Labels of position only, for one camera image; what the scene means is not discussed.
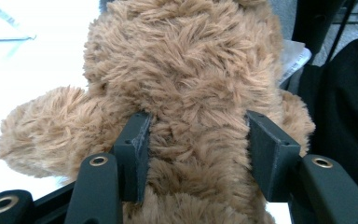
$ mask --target fluffy fur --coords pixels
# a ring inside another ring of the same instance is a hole
[[[143,204],[133,223],[271,223],[251,176],[246,110],[267,115],[307,150],[300,99],[280,91],[282,38],[265,0],[128,0],[89,27],[89,90],[58,88],[2,123],[0,159],[27,175],[76,179],[131,114],[153,115]]]

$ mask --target teddy bear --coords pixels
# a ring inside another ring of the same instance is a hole
[[[75,181],[130,116],[152,117],[142,203],[125,223],[273,223],[252,178],[246,112],[308,150],[301,99],[280,90],[282,36],[268,0],[117,0],[89,26],[87,90],[59,87],[2,121],[0,159],[35,177]]]

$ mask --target stuffed animal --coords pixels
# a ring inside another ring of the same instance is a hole
[[[152,116],[143,203],[126,223],[273,223],[251,175],[246,111],[308,147],[302,101],[278,88],[282,37],[267,0],[118,0],[89,27],[85,91],[62,87],[2,122],[0,159],[76,180],[129,117]]]

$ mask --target brown fur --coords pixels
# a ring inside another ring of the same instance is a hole
[[[145,202],[133,223],[271,223],[250,174],[244,116],[270,117],[307,150],[300,99],[277,87],[282,38],[265,0],[128,0],[89,28],[87,92],[58,88],[2,123],[0,159],[34,176],[76,179],[129,116],[153,115]]]

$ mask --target floor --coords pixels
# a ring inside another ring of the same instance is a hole
[[[278,5],[282,11],[285,7],[293,7],[290,4],[294,0],[281,2]],[[82,51],[88,24],[99,14],[98,0],[50,0],[48,4],[41,0],[0,0],[0,6],[20,21],[28,33],[37,35],[35,40],[0,41],[0,122],[15,106],[53,88],[69,85],[86,88],[86,80],[81,76]],[[290,17],[287,16],[290,13],[282,17],[285,37],[290,33]],[[0,24],[0,33],[4,29],[9,28]],[[336,31],[337,27],[332,26],[315,63],[324,61]],[[349,25],[338,48],[354,38],[358,38],[358,25]],[[26,189],[38,199],[57,189],[59,182],[59,177],[35,179],[17,174],[0,161],[0,192]],[[271,203],[268,210],[277,223],[290,223],[285,203]]]

